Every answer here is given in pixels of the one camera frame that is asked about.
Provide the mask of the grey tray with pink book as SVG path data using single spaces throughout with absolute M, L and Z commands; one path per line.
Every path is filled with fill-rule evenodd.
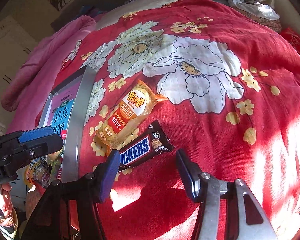
M 85 116 L 96 72 L 86 65 L 53 88 L 44 105 L 39 127 L 51 126 L 64 141 L 61 181 L 78 179 L 79 151 Z

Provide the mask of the red floral quilt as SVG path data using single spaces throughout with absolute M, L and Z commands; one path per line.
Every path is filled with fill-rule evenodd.
M 88 64 L 96 78 L 79 172 L 104 161 L 96 130 L 141 80 L 166 100 L 158 120 L 176 149 L 222 180 L 244 179 L 279 239 L 300 228 L 300 56 L 279 34 L 211 0 L 134 9 L 90 33 L 55 85 Z

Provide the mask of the clear walnut pastry packet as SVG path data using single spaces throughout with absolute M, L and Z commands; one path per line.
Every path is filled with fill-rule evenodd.
M 43 188 L 47 188 L 53 181 L 62 178 L 62 158 L 57 157 L 55 160 L 49 159 L 48 156 L 39 158 L 39 165 L 34 170 L 33 179 Z

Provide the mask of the orange rice cracker packet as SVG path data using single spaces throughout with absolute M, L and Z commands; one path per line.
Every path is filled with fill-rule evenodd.
M 107 154 L 117 149 L 158 103 L 167 99 L 164 95 L 155 94 L 143 81 L 138 80 L 96 132 L 98 140 L 106 146 Z

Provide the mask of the cream wardrobe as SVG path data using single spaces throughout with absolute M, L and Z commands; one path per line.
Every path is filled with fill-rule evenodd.
M 1 97 L 37 41 L 11 16 L 0 21 L 0 132 L 5 133 L 14 112 L 3 109 Z

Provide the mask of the yellow wafer stick packet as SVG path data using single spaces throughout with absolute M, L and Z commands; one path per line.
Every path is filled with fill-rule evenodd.
M 40 165 L 40 159 L 36 158 L 30 161 L 29 165 L 26 166 L 24 171 L 24 183 L 25 185 L 31 189 L 33 187 L 33 174 L 35 169 Z

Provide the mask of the beige bed sheet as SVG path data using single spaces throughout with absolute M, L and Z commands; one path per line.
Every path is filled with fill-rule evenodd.
M 117 7 L 106 13 L 96 24 L 96 30 L 103 29 L 116 23 L 121 16 L 135 11 L 160 8 L 162 5 L 173 3 L 179 0 L 136 0 Z

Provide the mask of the floral laundry basket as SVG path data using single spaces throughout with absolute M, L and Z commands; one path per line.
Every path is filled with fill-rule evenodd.
M 257 0 L 228 0 L 229 6 L 251 20 L 280 33 L 282 30 L 280 16 L 275 10 Z

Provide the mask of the snickers bar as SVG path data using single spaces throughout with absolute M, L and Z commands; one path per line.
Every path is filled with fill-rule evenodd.
M 165 134 L 159 120 L 154 120 L 147 129 L 119 150 L 119 172 L 137 167 L 162 153 L 172 152 L 174 146 Z

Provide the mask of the pink blanket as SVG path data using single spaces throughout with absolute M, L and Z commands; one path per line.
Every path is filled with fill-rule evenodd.
M 96 21 L 83 15 L 41 40 L 32 50 L 1 97 L 2 107 L 14 112 L 7 133 L 36 127 L 36 118 L 42 113 L 62 61 L 75 49 L 77 41 L 95 29 Z

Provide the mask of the red plastic bag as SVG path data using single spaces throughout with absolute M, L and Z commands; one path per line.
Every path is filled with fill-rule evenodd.
M 290 27 L 283 29 L 280 35 L 290 43 L 290 45 L 298 52 L 300 55 L 300 35 L 293 31 Z

